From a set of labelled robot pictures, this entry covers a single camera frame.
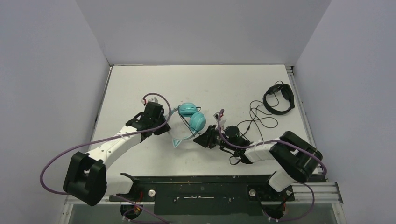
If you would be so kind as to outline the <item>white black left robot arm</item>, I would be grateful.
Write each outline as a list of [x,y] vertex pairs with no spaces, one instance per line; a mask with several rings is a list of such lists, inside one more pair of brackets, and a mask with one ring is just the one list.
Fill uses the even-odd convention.
[[129,120],[109,140],[87,153],[75,153],[69,163],[63,190],[90,206],[98,204],[105,196],[122,194],[127,200],[139,196],[135,177],[126,173],[109,176],[108,169],[132,147],[151,135],[169,130],[165,123],[164,108],[156,102],[148,102],[143,112]]

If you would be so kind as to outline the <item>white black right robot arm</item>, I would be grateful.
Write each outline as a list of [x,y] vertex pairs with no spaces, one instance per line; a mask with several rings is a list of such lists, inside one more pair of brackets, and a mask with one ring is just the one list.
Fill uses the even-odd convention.
[[276,161],[280,168],[272,174],[264,187],[271,200],[295,182],[306,183],[318,166],[324,166],[322,154],[291,131],[267,141],[249,141],[237,126],[224,127],[222,114],[215,114],[217,123],[208,126],[193,141],[205,148],[219,146],[238,163],[253,164],[259,161]]

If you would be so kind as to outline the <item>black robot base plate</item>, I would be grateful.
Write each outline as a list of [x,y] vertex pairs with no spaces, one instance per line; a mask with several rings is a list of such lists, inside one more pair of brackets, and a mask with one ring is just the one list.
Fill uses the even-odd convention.
[[153,205],[157,215],[259,216],[264,207],[285,207],[295,200],[291,186],[276,192],[269,175],[139,176],[122,197]]

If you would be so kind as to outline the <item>teal cat ear headphones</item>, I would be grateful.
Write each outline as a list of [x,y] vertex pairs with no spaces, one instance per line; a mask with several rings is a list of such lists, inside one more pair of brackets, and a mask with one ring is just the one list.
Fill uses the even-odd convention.
[[169,135],[172,137],[172,145],[174,148],[178,147],[183,141],[190,140],[197,135],[200,135],[200,131],[206,125],[206,117],[200,112],[201,107],[196,106],[194,103],[182,103],[177,107],[174,107],[166,118],[170,118],[174,113],[177,113],[190,131],[190,135],[182,138],[173,137],[168,131]]

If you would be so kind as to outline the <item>black cable pink green plugs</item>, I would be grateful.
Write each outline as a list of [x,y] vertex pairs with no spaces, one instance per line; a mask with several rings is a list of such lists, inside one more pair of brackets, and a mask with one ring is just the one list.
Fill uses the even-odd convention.
[[266,110],[264,103],[259,100],[253,100],[249,103],[248,114],[248,119],[242,120],[237,124],[237,127],[246,125],[241,132],[242,137],[245,139],[248,139],[247,134],[253,132],[253,129],[259,135],[259,140],[264,141],[263,129],[274,129],[279,124],[273,113]]

